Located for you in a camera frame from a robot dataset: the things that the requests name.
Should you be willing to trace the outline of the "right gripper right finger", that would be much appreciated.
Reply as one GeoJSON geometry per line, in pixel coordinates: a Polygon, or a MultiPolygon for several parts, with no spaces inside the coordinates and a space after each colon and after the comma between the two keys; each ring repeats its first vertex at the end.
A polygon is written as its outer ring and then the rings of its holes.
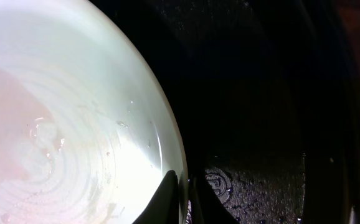
{"type": "Polygon", "coordinates": [[[193,224],[238,224],[205,178],[195,176],[190,180],[189,196],[193,224]]]}

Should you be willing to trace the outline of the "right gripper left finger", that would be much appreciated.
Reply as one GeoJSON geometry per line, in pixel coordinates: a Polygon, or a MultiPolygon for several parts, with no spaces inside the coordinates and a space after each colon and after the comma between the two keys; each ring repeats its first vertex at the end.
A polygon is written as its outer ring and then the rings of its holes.
{"type": "Polygon", "coordinates": [[[178,224],[178,177],[167,171],[149,204],[133,224],[178,224]]]}

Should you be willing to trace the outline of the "light green plate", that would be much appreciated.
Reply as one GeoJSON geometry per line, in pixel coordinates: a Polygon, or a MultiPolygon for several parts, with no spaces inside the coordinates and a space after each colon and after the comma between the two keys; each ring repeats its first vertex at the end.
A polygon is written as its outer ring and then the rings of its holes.
{"type": "Polygon", "coordinates": [[[0,1],[0,223],[184,223],[173,112],[127,36],[89,1],[0,1]]]}

